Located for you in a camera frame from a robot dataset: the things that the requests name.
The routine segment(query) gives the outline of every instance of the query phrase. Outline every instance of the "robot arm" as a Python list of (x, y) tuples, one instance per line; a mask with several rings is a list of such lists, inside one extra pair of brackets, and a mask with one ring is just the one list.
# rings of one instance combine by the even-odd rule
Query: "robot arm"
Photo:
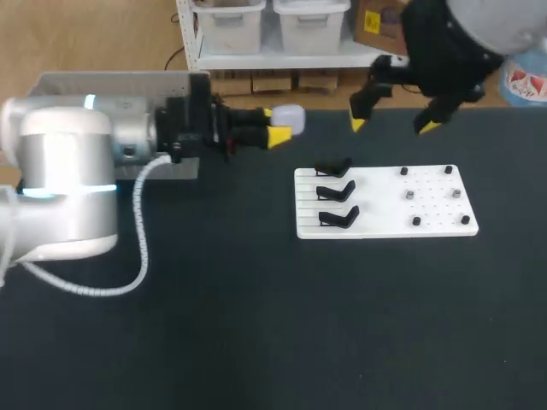
[(547, 29), (544, 0), (412, 0), (402, 14), (413, 82), (427, 97), (465, 93)]
[(270, 149), (303, 130), (301, 107), (230, 109), (211, 95), (209, 76), (189, 75), (189, 96), (157, 106), (145, 97), (8, 100), (0, 149), (21, 170), (24, 189), (16, 207), (0, 190), (0, 256), (11, 229), (12, 261), (80, 259), (113, 248), (117, 166), (149, 163), (158, 152), (179, 162), (202, 147), (227, 158), (238, 145)]

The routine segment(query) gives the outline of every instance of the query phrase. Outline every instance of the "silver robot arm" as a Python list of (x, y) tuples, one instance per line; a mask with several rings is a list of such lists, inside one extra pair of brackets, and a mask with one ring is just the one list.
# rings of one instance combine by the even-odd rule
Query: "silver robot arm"
[(156, 152), (144, 97), (12, 98), (0, 116), (0, 149), (21, 170), (16, 205), (0, 190), (0, 256), (15, 233), (11, 261), (80, 259), (117, 241), (115, 167)]
[(8, 150), (25, 189), (15, 208), (8, 192), (0, 192), (0, 249), (13, 230), (12, 261), (79, 259), (115, 246), (111, 135), (108, 116), (86, 108), (40, 108), (25, 115), (17, 149)]

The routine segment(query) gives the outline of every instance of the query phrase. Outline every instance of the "brown cardboard box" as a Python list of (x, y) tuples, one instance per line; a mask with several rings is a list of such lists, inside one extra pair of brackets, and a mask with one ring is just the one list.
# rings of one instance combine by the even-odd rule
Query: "brown cardboard box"
[(355, 41), (406, 56), (401, 12), (406, 0), (361, 0), (357, 10)]
[(255, 70), (252, 72), (253, 92), (290, 91), (291, 70)]
[(332, 68), (300, 70), (298, 89), (302, 91), (323, 91), (333, 93), (338, 87), (338, 70)]
[(213, 94), (225, 96), (248, 96), (251, 93), (250, 71), (226, 70), (211, 72)]

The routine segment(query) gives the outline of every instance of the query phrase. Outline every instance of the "metal shelf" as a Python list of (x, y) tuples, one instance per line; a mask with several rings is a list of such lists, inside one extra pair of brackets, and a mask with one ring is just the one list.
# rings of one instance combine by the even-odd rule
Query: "metal shelf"
[(219, 56), (207, 51), (201, 30), (194, 35), (185, 27), (193, 25), (193, 13), (188, 0), (178, 0), (180, 27), (185, 42), (186, 60), (190, 70), (237, 70), (283, 68), (369, 67), (384, 51), (353, 41), (344, 23), (338, 53), (334, 56), (290, 56), (283, 51), (279, 17), (267, 9), (262, 15), (262, 49), (258, 54)]

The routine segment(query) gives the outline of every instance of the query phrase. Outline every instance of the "white slot board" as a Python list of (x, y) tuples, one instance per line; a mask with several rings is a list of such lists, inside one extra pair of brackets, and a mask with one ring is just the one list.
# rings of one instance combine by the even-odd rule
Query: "white slot board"
[[(382, 237), (465, 237), (476, 235), (475, 219), (458, 168), (447, 165), (406, 167), (352, 167), (341, 179), (316, 176), (313, 168), (294, 172), (297, 235), (301, 239), (364, 239)], [(318, 200), (315, 189), (343, 190), (354, 180), (356, 189), (346, 202)], [(453, 197), (459, 190), (460, 196)], [(413, 199), (407, 192), (414, 193)], [(360, 214), (347, 229), (321, 226), (319, 212), (345, 216), (355, 205)], [(464, 216), (468, 224), (462, 223)], [(413, 225), (419, 217), (418, 226)]]

